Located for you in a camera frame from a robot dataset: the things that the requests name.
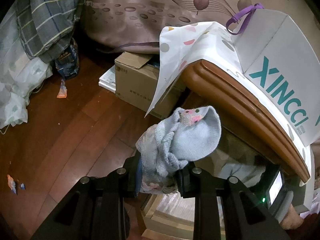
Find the floor debris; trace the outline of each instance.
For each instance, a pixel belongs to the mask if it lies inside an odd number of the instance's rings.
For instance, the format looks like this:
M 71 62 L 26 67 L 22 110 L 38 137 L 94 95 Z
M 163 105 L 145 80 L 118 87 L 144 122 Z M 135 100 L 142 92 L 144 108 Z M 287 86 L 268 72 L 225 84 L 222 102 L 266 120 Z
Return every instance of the floor debris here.
M 12 190 L 13 193 L 17 194 L 16 183 L 10 175 L 7 175 L 8 178 L 8 186 Z
M 66 97 L 67 97 L 66 83 L 63 79 L 61 79 L 60 91 L 57 95 L 57 98 L 66 98 Z

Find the plaid blanket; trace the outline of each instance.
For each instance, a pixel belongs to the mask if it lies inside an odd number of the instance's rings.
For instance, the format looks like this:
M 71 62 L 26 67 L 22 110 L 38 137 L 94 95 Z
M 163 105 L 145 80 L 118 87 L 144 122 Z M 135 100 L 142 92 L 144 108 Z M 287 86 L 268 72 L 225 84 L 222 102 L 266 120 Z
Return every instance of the plaid blanket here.
M 68 47 L 84 0 L 16 0 L 17 23 L 25 52 L 48 63 Z

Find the purple strap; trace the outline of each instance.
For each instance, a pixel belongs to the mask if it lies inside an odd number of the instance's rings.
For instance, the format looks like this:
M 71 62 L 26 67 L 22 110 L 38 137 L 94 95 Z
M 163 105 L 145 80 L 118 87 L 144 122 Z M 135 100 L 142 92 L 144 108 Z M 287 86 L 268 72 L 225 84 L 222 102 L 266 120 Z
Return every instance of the purple strap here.
M 250 6 L 246 7 L 246 8 L 244 8 L 244 9 L 242 9 L 240 12 L 236 13 L 230 20 L 227 21 L 227 23 L 226 23 L 227 31 L 232 35 L 238 35 L 240 33 L 243 33 L 244 30 L 246 29 L 246 27 L 248 26 L 248 23 L 249 23 L 249 21 L 251 19 L 252 14 L 255 12 L 256 9 L 264 9 L 264 7 L 262 6 L 261 3 L 256 3 L 255 5 L 250 5 Z M 238 20 L 242 16 L 246 15 L 247 13 L 248 13 L 248 15 L 244 19 L 244 21 L 243 21 L 238 33 L 233 33 L 231 31 L 229 31 L 230 24 L 238 22 Z

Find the small screen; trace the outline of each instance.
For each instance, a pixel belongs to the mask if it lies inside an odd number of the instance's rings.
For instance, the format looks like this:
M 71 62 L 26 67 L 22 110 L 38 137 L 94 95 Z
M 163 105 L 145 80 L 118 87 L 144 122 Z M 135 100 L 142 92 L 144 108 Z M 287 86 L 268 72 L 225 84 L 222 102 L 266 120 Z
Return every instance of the small screen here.
M 274 183 L 272 184 L 269 190 L 271 205 L 273 204 L 277 195 L 279 194 L 281 187 L 282 187 L 282 178 L 281 178 L 281 173 L 279 172 L 278 176 L 276 177 L 276 180 L 274 181 Z

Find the cardboard box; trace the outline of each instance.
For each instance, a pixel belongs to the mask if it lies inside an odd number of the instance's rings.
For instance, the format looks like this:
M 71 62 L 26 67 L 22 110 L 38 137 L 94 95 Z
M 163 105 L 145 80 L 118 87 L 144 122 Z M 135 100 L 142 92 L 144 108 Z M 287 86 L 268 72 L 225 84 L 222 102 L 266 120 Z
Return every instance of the cardboard box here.
M 282 12 L 256 10 L 246 31 L 232 40 L 244 76 L 280 110 L 305 147 L 316 141 L 320 63 L 295 22 Z
M 115 60 L 116 96 L 127 103 L 147 111 L 159 77 L 159 68 L 147 64 L 152 55 L 124 52 Z M 181 80 L 164 94 L 150 114 L 167 118 L 176 105 L 185 85 Z

